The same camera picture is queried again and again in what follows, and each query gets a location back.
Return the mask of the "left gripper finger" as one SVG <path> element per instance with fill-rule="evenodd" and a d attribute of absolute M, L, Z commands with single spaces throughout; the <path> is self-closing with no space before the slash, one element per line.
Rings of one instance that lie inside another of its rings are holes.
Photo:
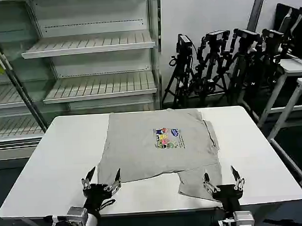
<path fill-rule="evenodd" d="M 107 185 L 104 188 L 104 191 L 106 192 L 110 192 L 112 195 L 114 195 L 120 188 L 121 188 L 122 184 L 121 184 L 121 171 L 120 169 L 118 169 L 117 174 L 114 178 L 114 182 L 110 185 Z"/>
<path fill-rule="evenodd" d="M 83 190 L 89 190 L 91 188 L 91 179 L 95 173 L 95 166 L 87 173 L 85 178 L 81 179 L 81 184 L 83 185 Z"/>

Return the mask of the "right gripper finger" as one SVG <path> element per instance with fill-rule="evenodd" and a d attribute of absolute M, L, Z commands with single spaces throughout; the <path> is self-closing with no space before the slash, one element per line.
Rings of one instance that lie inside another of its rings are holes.
<path fill-rule="evenodd" d="M 204 173 L 203 176 L 203 187 L 209 192 L 209 193 L 216 193 L 220 191 L 220 188 L 217 186 L 214 186 L 211 182 L 210 182 L 210 178 L 208 173 Z"/>
<path fill-rule="evenodd" d="M 234 190 L 243 190 L 245 179 L 240 176 L 239 172 L 232 165 L 230 166 L 230 168 L 235 179 Z"/>

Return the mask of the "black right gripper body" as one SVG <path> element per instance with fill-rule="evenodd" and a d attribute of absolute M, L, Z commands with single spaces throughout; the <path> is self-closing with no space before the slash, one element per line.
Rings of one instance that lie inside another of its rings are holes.
<path fill-rule="evenodd" d="M 239 199 L 243 196 L 241 188 L 236 188 L 234 184 L 217 185 L 219 190 L 212 193 L 214 200 L 222 203 L 223 209 L 227 213 L 240 211 Z"/>

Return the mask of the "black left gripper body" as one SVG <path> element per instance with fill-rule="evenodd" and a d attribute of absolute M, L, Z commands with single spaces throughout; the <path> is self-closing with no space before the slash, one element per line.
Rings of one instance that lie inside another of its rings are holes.
<path fill-rule="evenodd" d="M 83 195 L 86 197 L 83 207 L 87 209 L 88 214 L 100 217 L 102 202 L 112 197 L 112 192 L 104 190 L 106 186 L 106 184 L 91 184 L 89 189 L 83 189 Z"/>

